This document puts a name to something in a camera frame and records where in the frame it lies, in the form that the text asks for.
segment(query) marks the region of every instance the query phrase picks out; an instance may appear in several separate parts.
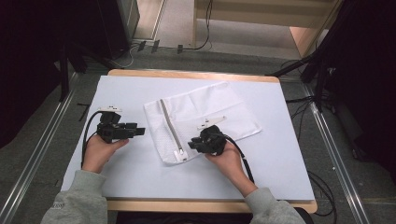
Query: mesh laundry bag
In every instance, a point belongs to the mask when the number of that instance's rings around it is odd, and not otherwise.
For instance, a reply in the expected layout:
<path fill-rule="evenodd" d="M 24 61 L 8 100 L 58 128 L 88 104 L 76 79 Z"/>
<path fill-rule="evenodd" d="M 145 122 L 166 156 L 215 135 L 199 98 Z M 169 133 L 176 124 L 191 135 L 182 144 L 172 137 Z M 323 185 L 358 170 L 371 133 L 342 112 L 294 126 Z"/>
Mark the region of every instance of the mesh laundry bag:
<path fill-rule="evenodd" d="M 188 142 L 199 136 L 198 127 L 206 120 L 225 117 L 216 125 L 235 141 L 262 129 L 229 82 L 163 98 L 144 107 L 154 145 L 166 163 L 189 161 L 198 155 Z"/>

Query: gray sleeve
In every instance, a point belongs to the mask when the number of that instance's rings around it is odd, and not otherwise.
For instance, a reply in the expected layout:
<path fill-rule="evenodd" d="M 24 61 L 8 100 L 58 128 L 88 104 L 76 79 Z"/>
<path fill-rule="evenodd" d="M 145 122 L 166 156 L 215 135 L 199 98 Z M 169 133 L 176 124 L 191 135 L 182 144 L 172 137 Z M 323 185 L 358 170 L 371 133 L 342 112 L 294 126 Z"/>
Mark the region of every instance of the gray sleeve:
<path fill-rule="evenodd" d="M 268 188 L 254 190 L 245 198 L 245 202 L 253 213 L 251 224 L 305 223 L 289 203 L 277 201 Z"/>
<path fill-rule="evenodd" d="M 55 197 L 41 223 L 107 223 L 107 203 L 102 197 L 102 175 L 76 171 L 70 190 Z"/>

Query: zipper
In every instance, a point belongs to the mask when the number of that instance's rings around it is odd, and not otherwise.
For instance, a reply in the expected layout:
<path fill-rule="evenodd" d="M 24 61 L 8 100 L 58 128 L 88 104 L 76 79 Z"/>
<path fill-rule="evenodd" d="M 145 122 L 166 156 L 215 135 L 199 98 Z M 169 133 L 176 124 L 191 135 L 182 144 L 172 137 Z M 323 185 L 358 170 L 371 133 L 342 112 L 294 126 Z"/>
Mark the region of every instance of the zipper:
<path fill-rule="evenodd" d="M 169 114 L 168 114 L 168 110 L 166 109 L 165 102 L 163 101 L 163 99 L 161 99 L 160 102 L 161 102 L 161 106 L 163 108 L 163 114 L 165 115 L 166 122 L 168 123 L 169 129 L 171 130 L 171 133 L 176 141 L 176 144 L 178 147 L 178 152 L 180 153 L 180 155 L 183 155 L 183 153 L 184 153 L 183 147 L 181 146 L 180 141 L 177 138 L 175 128 L 172 125 L 171 120 L 169 119 Z"/>

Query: black stand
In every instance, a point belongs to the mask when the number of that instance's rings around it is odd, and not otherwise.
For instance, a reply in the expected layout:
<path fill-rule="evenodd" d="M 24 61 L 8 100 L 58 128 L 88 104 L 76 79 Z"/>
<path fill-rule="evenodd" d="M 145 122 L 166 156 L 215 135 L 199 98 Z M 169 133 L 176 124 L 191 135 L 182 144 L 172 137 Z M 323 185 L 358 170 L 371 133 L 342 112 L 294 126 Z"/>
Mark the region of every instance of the black stand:
<path fill-rule="evenodd" d="M 301 74 L 301 80 L 303 83 L 309 83 L 318 74 L 318 83 L 315 88 L 315 99 L 314 102 L 318 108 L 318 111 L 321 112 L 321 96 L 323 93 L 323 87 L 327 76 L 329 75 L 328 68 L 330 66 L 329 60 L 333 58 L 333 50 L 334 46 L 337 45 L 336 37 L 339 32 L 342 31 L 343 25 L 348 18 L 348 15 L 353 10 L 356 5 L 355 0 L 348 0 L 343 3 L 338 17 L 335 20 L 332 28 L 329 30 L 329 33 L 324 37 L 322 43 L 318 46 L 318 48 L 310 55 L 302 58 L 300 61 L 293 63 L 273 74 L 267 75 L 271 77 L 281 77 L 288 72 L 301 67 L 302 65 L 307 63 L 307 66 L 303 73 Z"/>
<path fill-rule="evenodd" d="M 76 72 L 85 73 L 87 71 L 87 64 L 85 63 L 84 59 L 82 58 L 82 54 L 87 55 L 108 70 L 116 68 L 113 64 L 106 61 L 104 58 L 100 57 L 99 55 L 91 52 L 87 48 L 81 46 L 76 42 L 72 42 L 69 40 L 63 41 L 60 50 L 60 66 L 61 66 L 61 98 L 59 99 L 60 102 L 64 100 L 67 93 L 69 93 L 69 74 L 68 74 L 68 66 L 67 62 L 69 61 Z"/>

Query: metal rail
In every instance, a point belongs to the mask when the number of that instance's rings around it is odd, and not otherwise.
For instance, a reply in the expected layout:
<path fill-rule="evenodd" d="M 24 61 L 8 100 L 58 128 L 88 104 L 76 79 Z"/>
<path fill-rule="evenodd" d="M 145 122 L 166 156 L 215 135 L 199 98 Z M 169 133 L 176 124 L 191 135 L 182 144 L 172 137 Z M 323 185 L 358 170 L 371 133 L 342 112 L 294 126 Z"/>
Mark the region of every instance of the metal rail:
<path fill-rule="evenodd" d="M 306 84 L 304 84 L 304 91 L 306 96 L 314 95 L 312 89 Z M 341 187 L 344 190 L 346 199 L 349 203 L 350 209 L 353 216 L 355 217 L 356 222 L 361 224 L 369 224 L 370 220 L 367 217 L 367 214 L 363 208 L 361 197 L 356 191 L 356 188 L 352 182 L 352 179 L 349 176 L 347 168 L 345 167 L 341 155 L 338 152 L 337 145 L 334 143 L 332 134 L 329 130 L 329 127 L 327 126 L 325 118 L 318 111 L 315 104 L 311 104 L 311 110 L 318 124 L 326 148 L 329 151 L 329 155 L 332 160 L 332 164 L 334 165 L 335 172 L 337 173 L 338 179 L 340 180 Z"/>
<path fill-rule="evenodd" d="M 12 218 L 14 218 L 14 215 L 25 193 L 28 190 L 33 177 L 35 176 L 38 166 L 47 152 L 52 137 L 58 129 L 58 126 L 64 117 L 64 113 L 69 106 L 71 99 L 73 98 L 77 83 L 78 74 L 74 73 L 70 80 L 70 86 L 72 89 L 66 95 L 64 101 L 57 105 L 55 112 L 53 113 L 45 131 L 35 146 L 35 150 L 33 151 L 29 161 L 26 163 L 20 177 L 11 189 L 6 203 L 0 212 L 0 223 L 8 224 L 11 222 Z"/>

